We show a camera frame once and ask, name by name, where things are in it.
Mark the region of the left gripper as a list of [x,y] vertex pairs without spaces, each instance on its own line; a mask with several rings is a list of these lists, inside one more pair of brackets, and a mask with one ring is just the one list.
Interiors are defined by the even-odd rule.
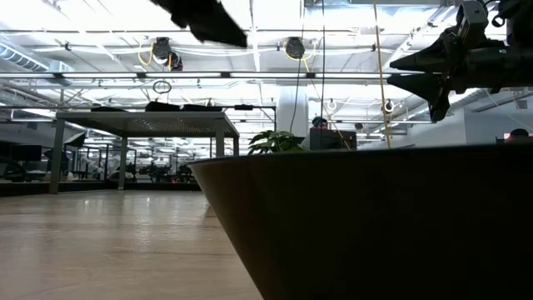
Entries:
[[232,21],[218,0],[149,1],[170,13],[176,25],[189,25],[192,35],[201,43],[247,46],[247,35]]

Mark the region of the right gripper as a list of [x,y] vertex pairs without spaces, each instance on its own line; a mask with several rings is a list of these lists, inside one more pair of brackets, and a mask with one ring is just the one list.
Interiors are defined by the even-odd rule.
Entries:
[[[504,41],[481,35],[444,32],[429,47],[390,66],[403,71],[450,71],[451,89],[463,93],[469,88],[488,88],[498,93],[509,88],[512,79],[512,48]],[[423,98],[432,122],[442,121],[450,107],[450,90],[431,73],[391,75],[387,83]]]

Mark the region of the black wavy square mini plate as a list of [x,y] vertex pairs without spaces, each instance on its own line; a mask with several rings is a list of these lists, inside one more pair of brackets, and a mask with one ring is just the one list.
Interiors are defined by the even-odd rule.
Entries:
[[184,104],[182,106],[183,112],[221,112],[221,107],[215,106],[202,106],[196,104]]
[[533,300],[533,144],[191,169],[265,300]]

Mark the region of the black small square mini plate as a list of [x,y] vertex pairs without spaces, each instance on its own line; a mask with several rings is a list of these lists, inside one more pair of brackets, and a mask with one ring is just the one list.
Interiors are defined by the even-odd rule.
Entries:
[[147,113],[167,113],[167,112],[180,112],[182,108],[179,105],[168,104],[164,102],[149,102],[145,106]]

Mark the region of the long ceiling light bar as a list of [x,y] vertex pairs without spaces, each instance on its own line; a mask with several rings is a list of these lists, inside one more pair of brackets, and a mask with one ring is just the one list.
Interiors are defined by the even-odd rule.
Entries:
[[379,79],[420,72],[0,72],[0,79],[144,79],[144,78],[254,78],[254,79]]

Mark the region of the white pillar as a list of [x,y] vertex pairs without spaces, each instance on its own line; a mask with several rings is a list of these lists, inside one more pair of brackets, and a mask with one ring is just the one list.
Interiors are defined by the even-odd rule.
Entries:
[[276,130],[303,138],[309,131],[307,87],[282,86],[279,90]]

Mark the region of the black monitor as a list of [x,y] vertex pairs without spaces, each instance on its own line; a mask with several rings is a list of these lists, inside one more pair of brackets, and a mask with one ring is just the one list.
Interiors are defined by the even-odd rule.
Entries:
[[309,135],[311,150],[356,150],[356,133],[329,129],[311,128]]

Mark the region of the green potted plant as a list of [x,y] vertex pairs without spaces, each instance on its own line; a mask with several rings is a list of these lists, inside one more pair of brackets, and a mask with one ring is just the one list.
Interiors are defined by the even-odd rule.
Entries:
[[248,154],[308,152],[309,148],[302,145],[303,140],[303,137],[286,131],[263,131],[249,142]]

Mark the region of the dark background monitor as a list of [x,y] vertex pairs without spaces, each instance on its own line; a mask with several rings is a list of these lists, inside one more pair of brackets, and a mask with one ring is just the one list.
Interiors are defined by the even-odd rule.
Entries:
[[16,162],[37,162],[42,157],[42,146],[0,143],[0,156]]

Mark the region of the silver ventilation duct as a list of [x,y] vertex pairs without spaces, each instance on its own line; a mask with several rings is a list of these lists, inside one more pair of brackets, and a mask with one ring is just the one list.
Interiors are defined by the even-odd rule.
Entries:
[[0,59],[18,65],[33,73],[65,73],[75,69],[63,61],[48,59],[31,54],[21,47],[7,42],[0,42]]

